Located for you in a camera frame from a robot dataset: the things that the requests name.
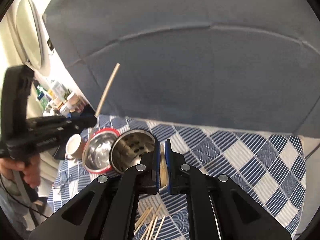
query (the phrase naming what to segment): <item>blue and white checkered tablecloth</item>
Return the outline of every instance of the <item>blue and white checkered tablecloth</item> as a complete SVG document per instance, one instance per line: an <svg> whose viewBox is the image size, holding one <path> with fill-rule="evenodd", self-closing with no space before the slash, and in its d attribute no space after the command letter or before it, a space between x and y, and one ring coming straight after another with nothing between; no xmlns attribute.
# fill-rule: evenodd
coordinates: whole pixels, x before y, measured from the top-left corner
<svg viewBox="0 0 320 240"><path fill-rule="evenodd" d="M186 163L212 176L227 174L294 237L306 192L306 168L299 137L180 126L105 115L101 115L99 120L100 128L112 127L120 134L143 129L150 131L160 142L170 139L172 150L184 154ZM87 131L81 135L88 139ZM111 171L108 175L117 174ZM96 177L84 169L81 161L65 160L52 186L49 205L57 211ZM163 204L159 217L166 217L157 240L189 240L185 195L171 196L166 190L157 195L142 195L138 216L147 207L153 206L155 210L159 204ZM141 238L145 228L145 225L140 228L136 240Z"/></svg>

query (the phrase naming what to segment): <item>silver screw head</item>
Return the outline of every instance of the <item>silver screw head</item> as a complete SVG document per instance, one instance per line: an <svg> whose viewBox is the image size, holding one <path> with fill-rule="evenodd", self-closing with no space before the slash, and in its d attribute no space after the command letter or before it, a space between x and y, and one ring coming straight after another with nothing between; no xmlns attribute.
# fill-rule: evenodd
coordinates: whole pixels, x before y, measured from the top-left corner
<svg viewBox="0 0 320 240"><path fill-rule="evenodd" d="M227 175L224 175L224 174L221 174L218 176L218 179L221 181L221 182L226 182L228 180L228 176Z"/></svg>
<svg viewBox="0 0 320 240"><path fill-rule="evenodd" d="M144 171L146 169L146 166L144 164L139 164L136 166L137 171Z"/></svg>
<svg viewBox="0 0 320 240"><path fill-rule="evenodd" d="M182 164L182 165L180 166L180 168L181 168L183 171L188 171L188 170L190 170L190 165L188 165L188 164Z"/></svg>
<svg viewBox="0 0 320 240"><path fill-rule="evenodd" d="M101 175L98 178L98 182L105 183L108 180L108 177L106 175Z"/></svg>

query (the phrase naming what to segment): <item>gray sofa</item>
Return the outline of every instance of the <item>gray sofa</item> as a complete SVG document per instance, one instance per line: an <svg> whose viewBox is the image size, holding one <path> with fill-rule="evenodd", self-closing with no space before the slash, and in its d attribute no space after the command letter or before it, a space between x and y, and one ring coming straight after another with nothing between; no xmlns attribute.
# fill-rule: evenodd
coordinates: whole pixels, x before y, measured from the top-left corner
<svg viewBox="0 0 320 240"><path fill-rule="evenodd" d="M51 0L45 14L94 107L121 64L103 114L320 138L320 22L306 0Z"/></svg>

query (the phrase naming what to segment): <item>human hand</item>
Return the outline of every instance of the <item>human hand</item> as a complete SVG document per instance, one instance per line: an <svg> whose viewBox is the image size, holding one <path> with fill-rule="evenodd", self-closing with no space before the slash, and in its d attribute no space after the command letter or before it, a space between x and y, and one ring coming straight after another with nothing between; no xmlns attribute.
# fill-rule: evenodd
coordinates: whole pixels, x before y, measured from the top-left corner
<svg viewBox="0 0 320 240"><path fill-rule="evenodd" d="M26 167L24 162L14 161L9 158L0 159L0 173L7 179L14 181L12 170L22 171L24 181L35 188L40 185L40 156L34 155L29 160L30 165Z"/></svg>

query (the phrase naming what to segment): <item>white mug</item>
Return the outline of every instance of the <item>white mug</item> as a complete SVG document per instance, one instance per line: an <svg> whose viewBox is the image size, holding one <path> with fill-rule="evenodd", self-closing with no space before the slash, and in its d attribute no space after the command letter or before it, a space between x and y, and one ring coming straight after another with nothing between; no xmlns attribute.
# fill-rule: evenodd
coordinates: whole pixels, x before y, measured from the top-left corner
<svg viewBox="0 0 320 240"><path fill-rule="evenodd" d="M85 141L81 138L80 134L74 134L67 142L65 158L68 161L82 159L84 146Z"/></svg>

